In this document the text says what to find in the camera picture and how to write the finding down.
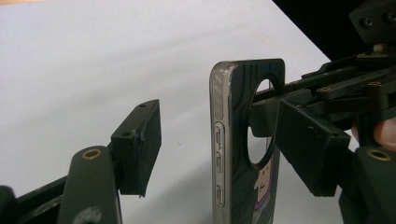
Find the white backdrop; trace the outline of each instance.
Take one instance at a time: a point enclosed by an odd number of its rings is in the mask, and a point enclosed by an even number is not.
[[[270,0],[48,1],[0,7],[0,185],[17,196],[106,146],[160,99],[163,145],[124,223],[211,223],[209,74],[219,61],[282,58],[287,81],[328,59]],[[341,223],[282,159],[276,224]]]

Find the mobile phone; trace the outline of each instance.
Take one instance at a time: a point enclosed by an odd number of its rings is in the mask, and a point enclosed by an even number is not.
[[[248,157],[250,108],[265,79],[280,95],[281,59],[217,63],[210,75],[213,223],[272,223],[279,150],[270,144],[257,163]]]

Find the finger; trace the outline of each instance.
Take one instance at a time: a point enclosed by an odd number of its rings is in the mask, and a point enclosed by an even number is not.
[[[374,139],[382,147],[396,151],[396,118],[378,122],[374,128]]]

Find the cartoon character print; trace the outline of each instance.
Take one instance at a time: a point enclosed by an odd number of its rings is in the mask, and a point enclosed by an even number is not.
[[[256,224],[262,211],[271,200],[272,159],[259,171],[254,189],[257,189],[257,201],[254,205],[252,224]]]

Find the phone case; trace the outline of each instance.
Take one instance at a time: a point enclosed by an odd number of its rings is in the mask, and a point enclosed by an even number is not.
[[[230,74],[229,83],[224,83],[224,72]],[[225,132],[223,156],[229,158],[224,160],[226,164],[223,166],[225,198],[221,207],[217,199],[219,189],[216,184],[219,182],[219,175],[216,174],[219,171],[219,167],[216,166],[218,154],[212,145],[214,223],[229,223],[229,220],[233,224],[272,223],[279,150],[272,142],[265,156],[257,164],[253,164],[248,157],[250,108],[256,90],[265,79],[271,81],[276,95],[282,94],[285,83],[284,62],[280,59],[222,62],[212,70],[212,144],[216,141],[216,122],[222,120]],[[221,90],[224,91],[228,87],[230,92],[227,97]]]

